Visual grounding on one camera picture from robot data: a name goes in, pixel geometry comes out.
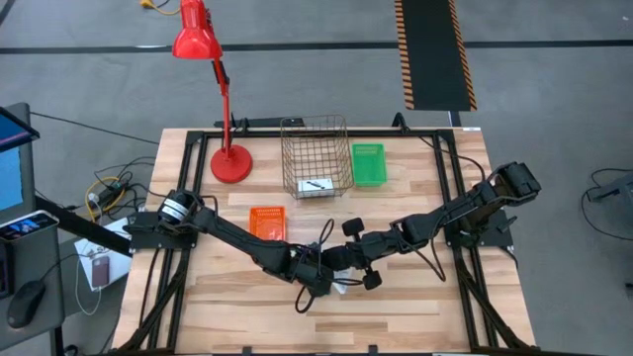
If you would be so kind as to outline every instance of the table leg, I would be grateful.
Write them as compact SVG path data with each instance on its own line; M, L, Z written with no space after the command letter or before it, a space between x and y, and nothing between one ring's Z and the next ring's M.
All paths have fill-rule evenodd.
M48 335L50 336L50 355L64 356L61 326L49 331Z

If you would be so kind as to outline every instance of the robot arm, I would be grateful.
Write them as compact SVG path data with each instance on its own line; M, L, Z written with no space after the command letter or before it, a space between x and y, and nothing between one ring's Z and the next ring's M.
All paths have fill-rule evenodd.
M426 246L438 231L458 223L465 235L480 235L488 228L488 218L501 207L519 206L533 200L541 187L523 163L499 167L487 180L428 214L414 214L390 223L386 231L371 231L359 236L360 219L343 224L354 241L321 251L320 245L303 246L284 241L265 241L229 222L205 207L201 198L187 191L171 191L158 210L154 232L177 237L192 230L208 233L252 257L262 270L283 281L298 281L312 297L329 293L335 282L334 271L350 267L364 269L367 290L382 283L371 263L394 253L411 253ZM133 235L136 228L128 226Z

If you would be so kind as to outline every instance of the monitor screen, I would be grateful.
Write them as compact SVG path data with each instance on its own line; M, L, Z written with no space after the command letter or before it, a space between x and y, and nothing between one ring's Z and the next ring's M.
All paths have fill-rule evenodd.
M38 138L40 134L0 108L0 152Z
M0 212L22 204L20 148L0 152Z

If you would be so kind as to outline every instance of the gray floor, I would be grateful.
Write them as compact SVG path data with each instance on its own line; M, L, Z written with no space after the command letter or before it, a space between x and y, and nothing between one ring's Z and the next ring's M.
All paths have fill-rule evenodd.
M388 0L207 3L225 44L396 38ZM633 38L630 0L458 0L457 7L466 41ZM168 45L179 26L178 17L142 11L132 0L21 0L0 29L0 47ZM493 164L525 161L543 186L535 202L513 211L538 344L629 355L633 301L623 283L633 281L633 243L592 231L579 202L592 170L633 165L633 49L472 49L468 57L480 110L463 114L464 125L483 128ZM234 52L225 62L237 117L340 113L370 126L404 110L393 50ZM34 111L150 139L163 128L208 127L221 112L208 63L168 53L0 55L0 83L0 105L26 101ZM405 115L410 125L447 125L445 113ZM155 153L149 144L41 118L33 124L43 136L34 145L37 186L64 204L81 200L94 169ZM149 176L140 168L136 180ZM615 201L589 213L633 236ZM124 286L115 288L117 297L96 315L66 321L67 343L101 348ZM46 353L41 336L0 355Z

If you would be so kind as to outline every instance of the computer mouse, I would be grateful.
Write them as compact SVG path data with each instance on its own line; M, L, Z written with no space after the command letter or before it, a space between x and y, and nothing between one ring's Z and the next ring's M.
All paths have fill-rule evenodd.
M46 285L37 280L25 283L13 296L7 312L7 323L13 328L25 327L33 320L44 296Z

